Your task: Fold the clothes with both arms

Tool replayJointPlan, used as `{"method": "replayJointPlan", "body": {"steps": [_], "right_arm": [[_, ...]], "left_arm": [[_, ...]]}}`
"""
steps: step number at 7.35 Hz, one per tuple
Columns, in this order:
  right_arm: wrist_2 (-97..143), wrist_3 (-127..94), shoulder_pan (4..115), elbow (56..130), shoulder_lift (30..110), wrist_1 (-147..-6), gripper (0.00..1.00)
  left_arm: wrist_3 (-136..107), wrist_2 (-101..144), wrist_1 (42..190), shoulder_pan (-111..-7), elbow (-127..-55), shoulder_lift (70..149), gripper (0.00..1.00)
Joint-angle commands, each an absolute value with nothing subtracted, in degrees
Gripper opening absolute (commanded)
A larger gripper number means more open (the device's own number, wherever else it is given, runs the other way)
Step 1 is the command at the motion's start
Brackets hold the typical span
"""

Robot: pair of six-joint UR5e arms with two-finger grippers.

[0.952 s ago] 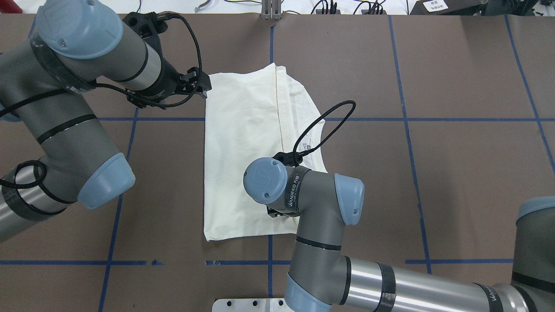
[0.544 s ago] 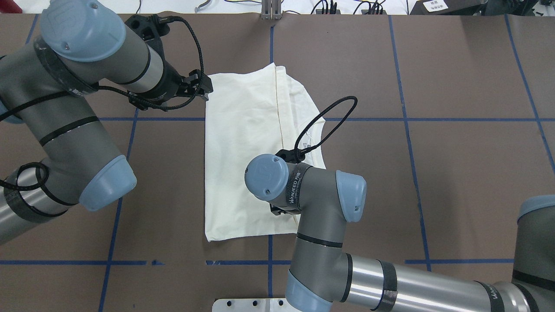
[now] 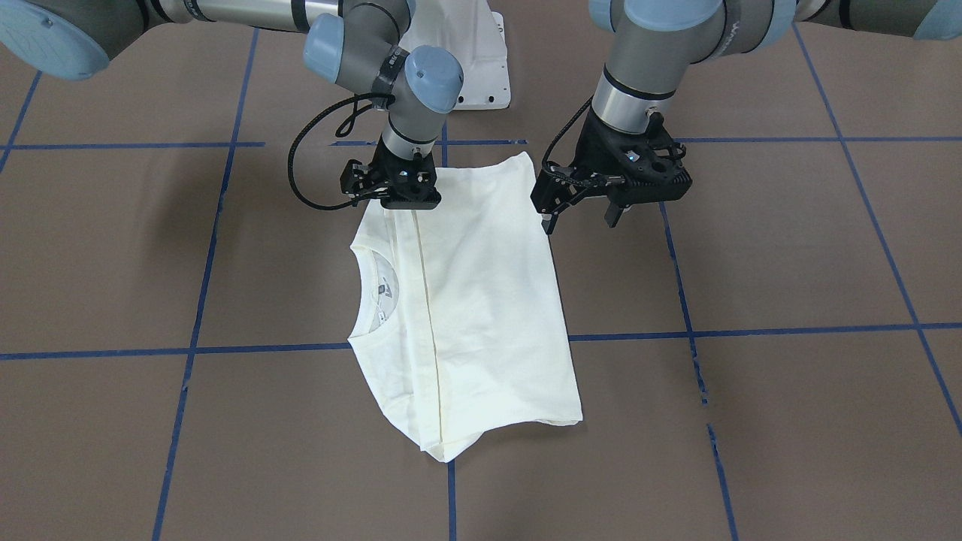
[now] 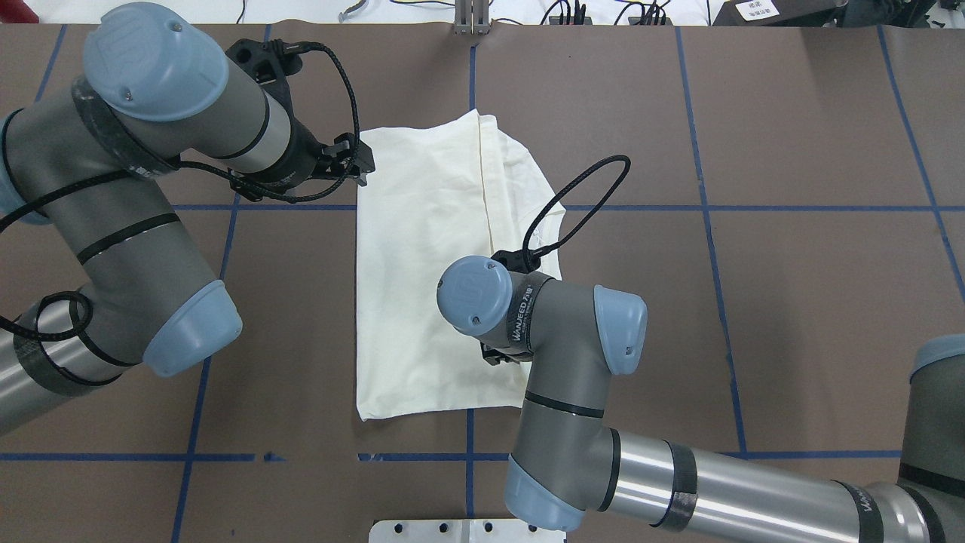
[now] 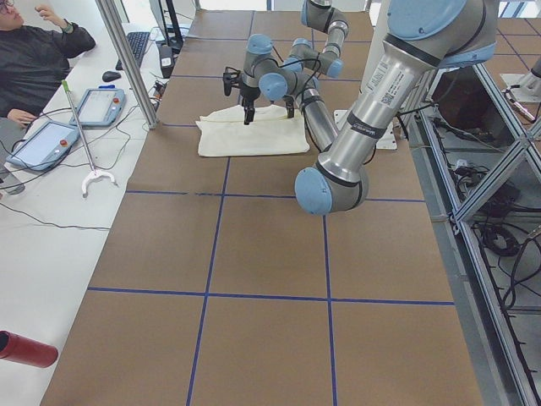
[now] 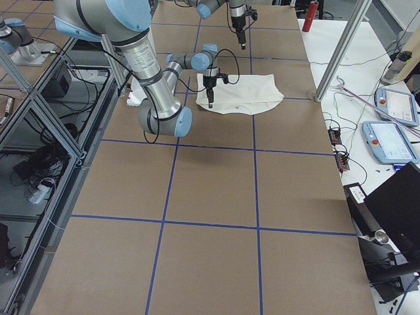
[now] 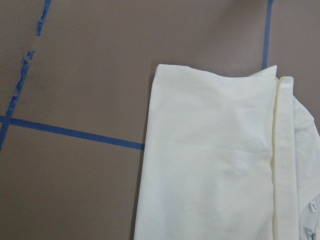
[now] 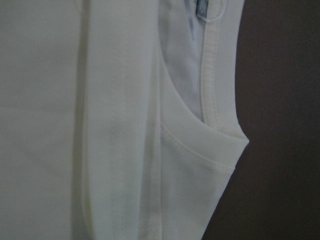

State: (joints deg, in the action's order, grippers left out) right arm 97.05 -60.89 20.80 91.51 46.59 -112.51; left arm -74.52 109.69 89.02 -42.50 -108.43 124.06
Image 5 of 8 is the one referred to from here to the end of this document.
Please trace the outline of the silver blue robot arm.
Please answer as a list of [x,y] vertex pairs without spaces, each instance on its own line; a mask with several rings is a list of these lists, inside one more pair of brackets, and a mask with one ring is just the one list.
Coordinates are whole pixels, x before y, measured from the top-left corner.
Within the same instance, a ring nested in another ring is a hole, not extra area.
[[391,2],[382,56],[341,124],[334,122],[315,84],[317,74],[335,77],[342,71],[348,24],[329,1],[307,1],[301,13],[305,26],[326,34],[322,52],[298,39],[289,58],[279,63],[272,57],[271,39],[254,34],[243,68],[225,70],[224,91],[239,89],[246,123],[254,120],[254,102],[261,96],[283,100],[288,110],[298,108],[320,153],[296,177],[297,202],[315,215],[348,211],[366,198],[363,165],[421,76],[493,56],[498,9],[495,1]]
[[302,24],[325,37],[320,44],[310,39],[293,41],[288,56],[276,67],[276,87],[280,98],[296,102],[306,119],[334,123],[332,112],[320,97],[319,77],[337,79],[344,68],[342,48],[349,26],[345,14],[331,1],[305,1]]

